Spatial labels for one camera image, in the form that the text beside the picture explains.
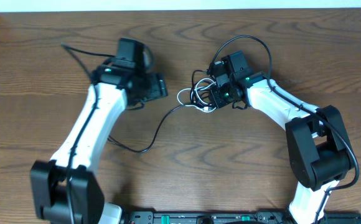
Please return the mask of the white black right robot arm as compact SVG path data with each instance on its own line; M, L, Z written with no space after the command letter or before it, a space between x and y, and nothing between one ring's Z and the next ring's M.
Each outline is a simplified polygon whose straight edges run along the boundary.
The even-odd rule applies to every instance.
M334 106L320 108L291 95L246 62L222 59L207 71L216 83L210 99L216 108L242 101L261 111L286 132L291 170L298 181L287 219L293 223L327 220L325 205L332 192L359 179L359 164L342 116Z

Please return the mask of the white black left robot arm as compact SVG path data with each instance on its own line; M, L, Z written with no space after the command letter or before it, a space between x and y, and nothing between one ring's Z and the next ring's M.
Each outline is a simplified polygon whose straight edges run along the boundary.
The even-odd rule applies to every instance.
M124 211L108 203L96 180L106 141L127 106L167 96L161 73L100 65L65 142L50 161L35 161L30 182L35 214L51 223L122 223Z

